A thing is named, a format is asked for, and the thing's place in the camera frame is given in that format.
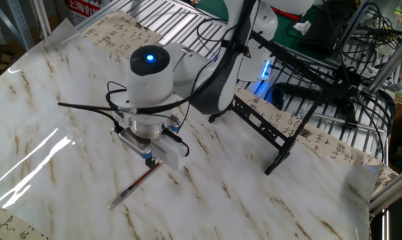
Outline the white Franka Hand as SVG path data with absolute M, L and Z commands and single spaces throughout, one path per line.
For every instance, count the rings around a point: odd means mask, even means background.
M 145 165 L 152 169 L 156 165 L 162 165 L 164 162 L 172 170 L 179 171 L 186 164 L 186 157 L 189 154 L 189 148 L 183 143 L 179 143 L 173 138 L 163 135 L 151 142 L 153 156 L 145 159 Z

